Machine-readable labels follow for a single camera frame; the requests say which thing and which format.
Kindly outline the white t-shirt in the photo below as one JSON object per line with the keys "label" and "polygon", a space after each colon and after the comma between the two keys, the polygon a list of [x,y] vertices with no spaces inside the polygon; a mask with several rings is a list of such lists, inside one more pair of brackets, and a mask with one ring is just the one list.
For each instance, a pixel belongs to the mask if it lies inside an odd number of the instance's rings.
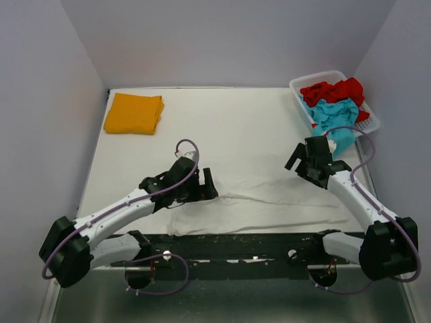
{"label": "white t-shirt", "polygon": [[218,197],[176,208],[172,236],[230,234],[261,229],[342,223],[348,210],[329,191],[297,177],[222,178]]}

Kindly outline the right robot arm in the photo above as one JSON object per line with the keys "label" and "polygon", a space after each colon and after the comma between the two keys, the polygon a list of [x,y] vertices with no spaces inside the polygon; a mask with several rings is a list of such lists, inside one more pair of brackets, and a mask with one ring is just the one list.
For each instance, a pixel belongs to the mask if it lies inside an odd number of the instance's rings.
{"label": "right robot arm", "polygon": [[422,261],[416,222],[386,208],[357,179],[357,169],[334,160],[328,138],[308,137],[297,144],[285,168],[336,196],[364,230],[363,238],[336,229],[317,233],[309,249],[315,262],[344,258],[360,265],[371,281],[404,281],[404,274],[411,275],[409,281],[418,278]]}

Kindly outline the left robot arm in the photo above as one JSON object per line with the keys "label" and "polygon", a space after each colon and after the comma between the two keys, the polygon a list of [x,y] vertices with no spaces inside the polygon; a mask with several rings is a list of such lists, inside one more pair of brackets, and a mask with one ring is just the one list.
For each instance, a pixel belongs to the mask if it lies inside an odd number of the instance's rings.
{"label": "left robot arm", "polygon": [[189,157],[144,178],[126,197],[86,217],[58,218],[38,253],[43,279],[56,279],[63,288],[82,280],[90,270],[113,262],[145,264],[149,249],[132,234],[112,235],[130,223],[173,204],[210,201],[218,197],[210,168],[200,169]]}

